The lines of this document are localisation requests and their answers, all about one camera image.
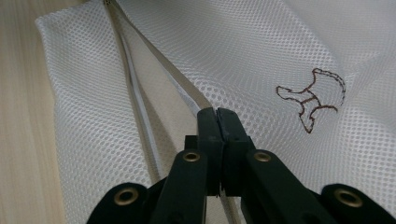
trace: wooden surface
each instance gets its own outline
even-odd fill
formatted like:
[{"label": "wooden surface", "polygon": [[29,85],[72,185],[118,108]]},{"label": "wooden surface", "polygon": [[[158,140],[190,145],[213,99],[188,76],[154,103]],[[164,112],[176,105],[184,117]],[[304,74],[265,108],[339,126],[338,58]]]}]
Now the wooden surface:
[{"label": "wooden surface", "polygon": [[64,223],[54,99],[35,19],[83,0],[0,0],[0,223]]}]

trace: clip jaw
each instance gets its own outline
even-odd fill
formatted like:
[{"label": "clip jaw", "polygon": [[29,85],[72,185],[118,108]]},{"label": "clip jaw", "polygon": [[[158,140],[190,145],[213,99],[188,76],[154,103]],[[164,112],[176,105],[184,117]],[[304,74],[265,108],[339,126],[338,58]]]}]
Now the clip jaw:
[{"label": "clip jaw", "polygon": [[132,183],[111,189],[89,224],[205,223],[206,196],[241,197],[247,223],[388,223],[396,220],[357,189],[306,187],[272,152],[256,149],[238,116],[213,108],[197,115],[197,135],[187,135],[169,176],[149,189]]}]

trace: light wood table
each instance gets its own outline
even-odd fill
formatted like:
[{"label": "light wood table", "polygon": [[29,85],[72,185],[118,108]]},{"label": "light wood table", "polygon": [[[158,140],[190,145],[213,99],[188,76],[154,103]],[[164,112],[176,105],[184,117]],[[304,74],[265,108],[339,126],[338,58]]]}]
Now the light wood table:
[{"label": "light wood table", "polygon": [[35,19],[84,0],[0,0],[0,223],[65,223]]}]

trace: metal grommet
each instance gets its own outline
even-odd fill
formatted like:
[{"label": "metal grommet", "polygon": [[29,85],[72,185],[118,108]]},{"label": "metal grommet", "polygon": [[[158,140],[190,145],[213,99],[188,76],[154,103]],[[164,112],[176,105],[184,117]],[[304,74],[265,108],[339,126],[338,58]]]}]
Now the metal grommet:
[{"label": "metal grommet", "polygon": [[185,161],[198,161],[200,158],[201,156],[195,152],[189,152],[183,155]]},{"label": "metal grommet", "polygon": [[271,160],[271,156],[268,155],[265,152],[256,152],[254,154],[254,159],[256,159],[258,161],[270,161]]},{"label": "metal grommet", "polygon": [[139,192],[134,188],[121,189],[114,195],[114,203],[124,206],[133,203],[139,197]]},{"label": "metal grommet", "polygon": [[334,196],[340,203],[351,207],[361,207],[363,205],[363,201],[358,195],[346,189],[337,189]]}]

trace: white mesh laundry bag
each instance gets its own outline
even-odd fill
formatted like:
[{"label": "white mesh laundry bag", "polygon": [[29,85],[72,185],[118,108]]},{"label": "white mesh laundry bag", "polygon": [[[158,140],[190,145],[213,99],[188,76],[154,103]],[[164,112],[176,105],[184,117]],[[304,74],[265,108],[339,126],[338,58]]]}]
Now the white mesh laundry bag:
[{"label": "white mesh laundry bag", "polygon": [[[347,184],[396,216],[395,10],[94,0],[39,18],[67,221],[85,222],[115,185],[164,177],[207,106],[235,111],[313,191]],[[208,222],[239,221],[209,206]]]}]

